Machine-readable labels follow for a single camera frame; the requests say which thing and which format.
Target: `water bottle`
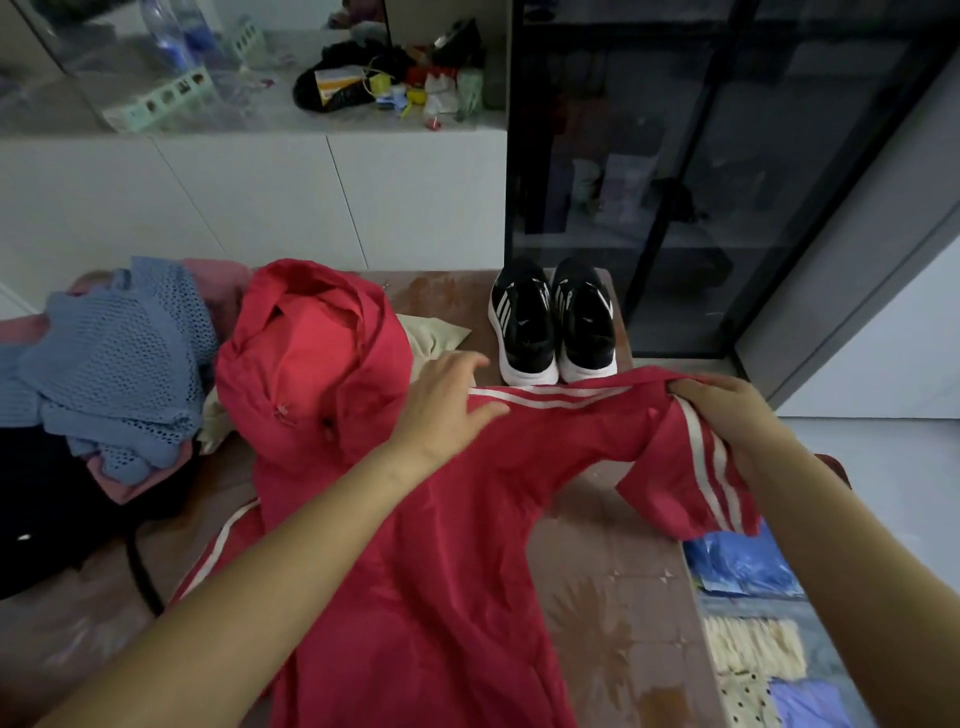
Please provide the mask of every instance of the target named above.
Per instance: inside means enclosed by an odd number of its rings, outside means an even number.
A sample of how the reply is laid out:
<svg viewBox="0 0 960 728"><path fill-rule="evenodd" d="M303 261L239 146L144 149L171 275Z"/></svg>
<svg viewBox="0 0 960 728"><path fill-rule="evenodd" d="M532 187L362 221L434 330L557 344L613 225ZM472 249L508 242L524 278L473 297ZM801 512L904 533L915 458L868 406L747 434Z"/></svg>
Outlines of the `water bottle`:
<svg viewBox="0 0 960 728"><path fill-rule="evenodd" d="M177 22L166 0L140 0L140 14L147 31L154 39L160 53L173 66L177 74L184 73L197 65L197 61L190 52Z"/></svg>
<svg viewBox="0 0 960 728"><path fill-rule="evenodd" d="M197 6L197 0L170 0L170 7L183 29L187 48L199 57L217 50L217 38Z"/></svg>

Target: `yellow cloth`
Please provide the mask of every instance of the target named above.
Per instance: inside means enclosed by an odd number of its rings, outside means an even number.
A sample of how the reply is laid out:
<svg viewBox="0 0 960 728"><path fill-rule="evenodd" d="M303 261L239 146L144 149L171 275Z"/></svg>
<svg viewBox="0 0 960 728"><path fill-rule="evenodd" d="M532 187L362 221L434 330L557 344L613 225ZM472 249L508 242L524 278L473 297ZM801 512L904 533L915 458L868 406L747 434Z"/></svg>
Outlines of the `yellow cloth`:
<svg viewBox="0 0 960 728"><path fill-rule="evenodd" d="M410 351L414 356L410 381L416 381L423 365L431 359L438 359L444 352L452 352L470 335L469 328L448 324L440 319L425 319L421 316L396 316L406 331ZM233 420L217 395L217 388L210 390L204 401L204 423L197 435L201 443L200 453L209 455L227 439L236 429Z"/></svg>
<svg viewBox="0 0 960 728"><path fill-rule="evenodd" d="M752 674L803 680L804 645L789 619L707 617L704 631L719 674Z"/></svg>

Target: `hand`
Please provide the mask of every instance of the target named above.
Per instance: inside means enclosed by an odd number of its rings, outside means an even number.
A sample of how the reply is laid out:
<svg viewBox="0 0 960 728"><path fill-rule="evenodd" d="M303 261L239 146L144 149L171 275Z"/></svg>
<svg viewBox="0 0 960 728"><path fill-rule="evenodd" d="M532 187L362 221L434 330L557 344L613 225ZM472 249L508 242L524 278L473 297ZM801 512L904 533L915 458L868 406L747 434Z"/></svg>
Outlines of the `hand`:
<svg viewBox="0 0 960 728"><path fill-rule="evenodd" d="M695 376L706 384L677 379L667 389L696 407L734 452L754 453L780 443L796 442L790 428L749 382L735 376Z"/></svg>
<svg viewBox="0 0 960 728"><path fill-rule="evenodd" d="M477 367L490 360L476 352L448 352L429 361L410 385L388 445L414 458L430 475L463 451L493 420L510 412L490 402L467 412L467 397Z"/></svg>

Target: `sneaker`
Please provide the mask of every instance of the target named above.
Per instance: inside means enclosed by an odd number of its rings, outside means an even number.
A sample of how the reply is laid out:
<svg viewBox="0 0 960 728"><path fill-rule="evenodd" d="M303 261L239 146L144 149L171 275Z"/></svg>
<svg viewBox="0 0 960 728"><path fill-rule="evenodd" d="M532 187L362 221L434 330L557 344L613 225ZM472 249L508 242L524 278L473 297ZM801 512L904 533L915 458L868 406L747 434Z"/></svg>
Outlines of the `sneaker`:
<svg viewBox="0 0 960 728"><path fill-rule="evenodd" d="M586 263L569 257L554 271L551 300L566 382L616 374L613 301Z"/></svg>
<svg viewBox="0 0 960 728"><path fill-rule="evenodd" d="M539 265L519 257L504 266L490 292L487 318L496 331L500 375L507 384L557 383L550 288Z"/></svg>

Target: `pink cloth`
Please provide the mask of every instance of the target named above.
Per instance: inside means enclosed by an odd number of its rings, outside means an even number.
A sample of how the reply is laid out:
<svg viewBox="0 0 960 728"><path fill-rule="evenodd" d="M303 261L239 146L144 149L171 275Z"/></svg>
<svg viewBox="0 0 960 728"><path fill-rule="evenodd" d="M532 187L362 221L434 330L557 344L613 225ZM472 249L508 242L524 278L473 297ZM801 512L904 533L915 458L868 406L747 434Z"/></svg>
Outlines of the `pink cloth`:
<svg viewBox="0 0 960 728"><path fill-rule="evenodd" d="M136 485L124 485L113 478L107 477L103 474L103 458L100 455L94 455L89 460L86 461L86 468L90 471L90 474L93 475L93 479L96 480L100 487L104 489L110 500L114 503L120 503L123 505L128 500L132 500L139 496L142 493L146 493L151 488L153 488L157 483L161 483L182 468L193 456L193 441L184 440L180 443L180 455L177 456L177 461L171 465L169 468L164 468L163 470L154 471L150 473L146 480L141 480Z"/></svg>
<svg viewBox="0 0 960 728"><path fill-rule="evenodd" d="M35 344L50 328L45 313L0 321L0 344Z"/></svg>
<svg viewBox="0 0 960 728"><path fill-rule="evenodd" d="M233 335L233 328L240 316L243 295L250 285L253 271L243 263L233 260L205 260L188 257L180 261L193 281L197 292L210 312L210 321L221 343Z"/></svg>

